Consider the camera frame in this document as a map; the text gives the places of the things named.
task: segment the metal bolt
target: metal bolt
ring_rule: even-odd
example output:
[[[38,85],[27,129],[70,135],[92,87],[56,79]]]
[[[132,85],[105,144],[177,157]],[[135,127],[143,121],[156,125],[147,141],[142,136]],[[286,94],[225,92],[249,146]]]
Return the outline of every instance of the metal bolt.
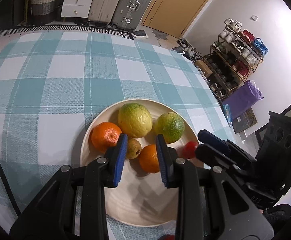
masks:
[[[106,161],[107,161],[107,159],[104,157],[98,158],[98,163],[100,163],[100,164],[106,163]]]
[[[222,172],[222,169],[221,169],[221,167],[219,167],[219,166],[214,166],[214,167],[212,168],[212,170],[213,170],[215,173],[221,173],[221,172]]]
[[[62,167],[61,167],[61,171],[62,172],[68,172],[70,170],[70,166],[69,165],[63,165]]]
[[[176,163],[178,163],[178,164],[185,164],[186,161],[183,158],[177,158],[176,159]]]

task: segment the kiwi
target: kiwi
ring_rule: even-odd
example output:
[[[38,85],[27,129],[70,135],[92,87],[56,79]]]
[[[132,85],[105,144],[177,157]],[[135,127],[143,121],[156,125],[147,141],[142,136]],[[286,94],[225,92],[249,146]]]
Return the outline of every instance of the kiwi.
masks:
[[[126,158],[127,159],[135,159],[139,156],[141,152],[141,144],[133,138],[129,138],[127,140],[127,154]]]

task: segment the suitcase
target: suitcase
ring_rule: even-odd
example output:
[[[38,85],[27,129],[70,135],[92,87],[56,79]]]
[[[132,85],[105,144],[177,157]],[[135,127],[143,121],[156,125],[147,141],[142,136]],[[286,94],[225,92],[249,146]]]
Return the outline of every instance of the suitcase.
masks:
[[[110,23],[119,0],[92,0],[88,19],[92,22]]]
[[[146,11],[151,0],[119,0],[115,9],[112,25],[133,31]]]

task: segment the round plate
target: round plate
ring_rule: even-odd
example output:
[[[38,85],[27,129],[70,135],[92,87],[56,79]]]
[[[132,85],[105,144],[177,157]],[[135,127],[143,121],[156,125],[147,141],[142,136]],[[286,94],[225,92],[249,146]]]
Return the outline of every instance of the round plate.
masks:
[[[88,165],[94,159],[102,156],[97,151],[90,140],[90,133],[94,127],[102,122],[113,122],[118,124],[118,112],[122,105],[136,102],[144,105],[155,122],[164,113],[175,112],[170,107],[161,103],[146,99],[129,99],[117,102],[103,110],[89,126],[81,147],[80,164]],[[185,131],[181,138],[168,144],[175,148],[178,153],[183,145],[189,141],[198,141],[186,120]],[[145,137],[138,139],[142,148],[155,143],[153,131]],[[106,213],[120,222],[134,226],[156,226],[175,220],[178,208],[178,189],[166,189],[161,181],[160,172],[155,174],[145,173],[140,165],[138,158],[125,160],[121,181],[117,188],[105,188],[105,210]]]

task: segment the wall switch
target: wall switch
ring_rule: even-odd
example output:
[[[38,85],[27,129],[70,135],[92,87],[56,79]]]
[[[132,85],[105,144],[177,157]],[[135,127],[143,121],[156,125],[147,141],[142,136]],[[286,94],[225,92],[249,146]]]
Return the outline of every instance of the wall switch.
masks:
[[[258,16],[256,16],[256,15],[252,15],[251,16],[251,20],[254,20],[255,22],[258,20]]]

